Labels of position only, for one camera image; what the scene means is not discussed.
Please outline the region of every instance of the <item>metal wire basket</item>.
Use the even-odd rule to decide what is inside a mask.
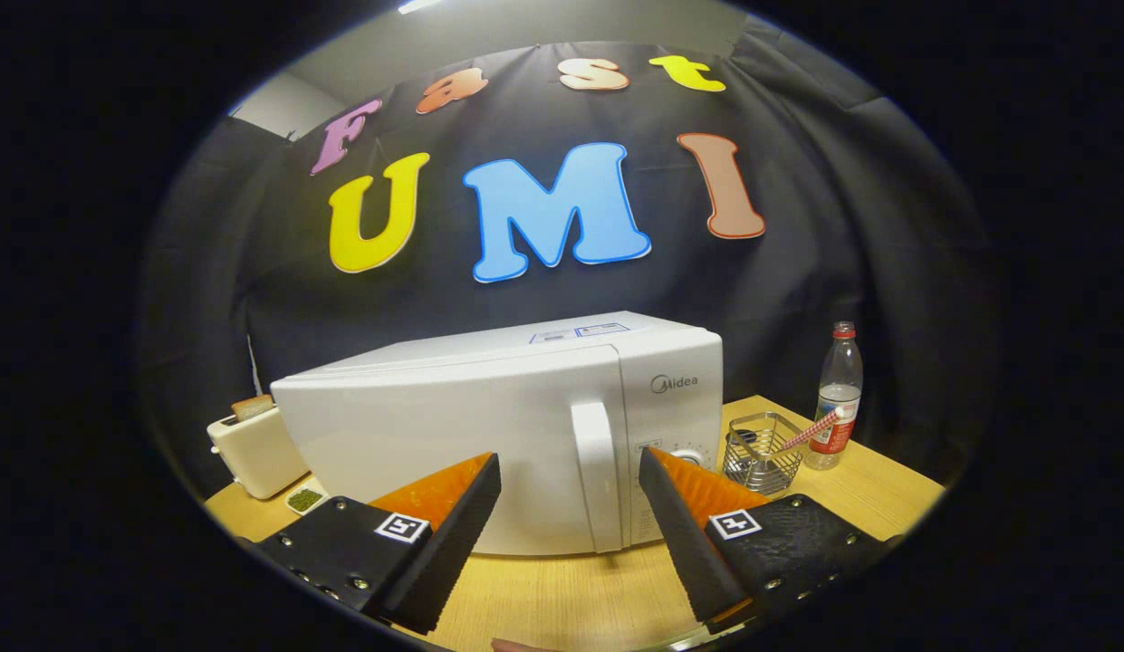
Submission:
[[[778,498],[795,479],[807,442],[789,450],[782,450],[782,445],[801,432],[777,413],[732,418],[726,434],[723,472],[749,490]]]

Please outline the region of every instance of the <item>black curtain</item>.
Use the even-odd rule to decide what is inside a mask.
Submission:
[[[677,85],[647,63],[667,54],[707,63],[727,90]],[[610,58],[632,84],[570,90],[558,62],[574,57]],[[478,94],[414,111],[429,83],[474,66],[490,80]],[[144,346],[144,391],[200,491],[229,479],[202,429],[254,392],[247,337],[266,389],[404,339],[625,309],[722,335],[726,400],[761,393],[804,414],[815,408],[832,323],[854,320],[867,361],[855,441],[939,482],[962,468],[999,364],[991,247],[937,148],[826,55],[751,17],[727,58],[627,43],[544,45],[429,71],[372,98],[383,108],[330,169],[310,174],[325,136],[317,128],[291,147],[269,145],[210,217],[169,207],[161,220],[181,248],[166,253],[157,241],[152,260],[161,262],[148,265],[164,290],[144,292],[151,334],[161,335]],[[760,238],[707,230],[707,187],[674,141],[696,132],[738,145],[744,184],[768,219]],[[466,170],[511,157],[550,189],[566,152],[593,142],[627,148],[624,184],[652,252],[578,263],[572,228],[556,268],[529,255],[524,277],[475,282],[478,198],[462,183]],[[372,174],[362,223],[372,236],[389,207],[380,173],[416,152],[430,161],[411,239],[383,268],[335,269],[329,194]],[[519,235],[515,247],[529,252]]]
[[[243,250],[269,173],[289,145],[226,117],[172,182],[156,216],[139,291],[139,396],[158,441],[202,498],[230,482],[206,428],[254,396],[242,306],[234,305]]]

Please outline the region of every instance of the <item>colorful foam letter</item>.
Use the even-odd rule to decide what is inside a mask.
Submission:
[[[722,81],[706,79],[698,74],[698,71],[710,71],[710,66],[707,66],[706,63],[690,62],[686,57],[678,57],[678,55],[652,58],[650,63],[664,67],[665,74],[669,74],[674,82],[681,83],[682,87],[694,88],[695,91],[726,91],[726,85]]]
[[[360,107],[352,112],[347,112],[333,120],[332,124],[324,128],[326,135],[324,136],[324,146],[320,147],[320,157],[312,165],[312,174],[320,172],[334,164],[334,162],[341,161],[345,156],[346,152],[343,148],[343,142],[347,141],[352,143],[360,136],[360,129],[364,128],[364,116],[374,115],[380,108],[380,100],[372,100],[370,103]]]
[[[579,91],[616,91],[631,85],[631,79],[606,58],[566,58],[558,64],[562,83]]]
[[[679,145],[694,153],[698,169],[710,190],[714,211],[707,218],[707,229],[719,238],[758,238],[768,224],[751,206],[747,187],[740,176],[735,153],[740,151],[726,137],[711,133],[682,133]]]
[[[487,84],[488,79],[482,79],[482,69],[466,69],[438,79],[426,88],[425,99],[417,105],[417,114],[429,115],[452,100],[468,98]]]
[[[513,248],[513,227],[525,237],[546,268],[562,261],[562,247],[573,223],[581,238],[573,256],[586,264],[614,263],[650,253],[650,238],[635,227],[623,160],[627,148],[616,143],[579,145],[566,153],[553,190],[545,190],[517,161],[492,161],[465,173],[465,185],[478,190],[482,260],[473,278],[482,283],[520,277],[529,257]]]
[[[338,271],[356,273],[379,268],[404,248],[417,220],[417,171],[427,162],[428,154],[422,152],[384,169],[384,178],[392,180],[389,223],[375,238],[360,236],[360,211],[372,178],[364,174],[334,190],[329,198],[333,207],[329,255]]]

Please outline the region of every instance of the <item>blue letter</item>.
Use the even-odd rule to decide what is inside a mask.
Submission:
[[[562,261],[562,247],[573,215],[581,238],[573,257],[586,264],[614,263],[650,253],[650,238],[637,230],[623,160],[627,148],[615,143],[579,145],[566,153],[553,190],[545,190],[517,161],[492,161],[465,173],[465,185],[478,190],[482,260],[473,278],[482,283],[520,277],[529,256],[513,248],[513,227],[546,268]]]

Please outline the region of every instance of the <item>wooden table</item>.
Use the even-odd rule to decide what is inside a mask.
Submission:
[[[727,425],[753,413],[780,413],[790,424],[810,419],[755,396],[723,406],[722,465]],[[306,476],[268,500],[232,483],[207,500],[210,515],[237,536],[261,541],[296,520],[284,496]],[[801,467],[788,492],[805,492],[878,540],[906,533],[944,488],[851,442],[830,471]],[[522,558],[473,554],[465,562],[441,623],[418,639],[452,650],[490,651],[490,640],[595,652],[650,648],[703,635],[664,542],[605,554]]]

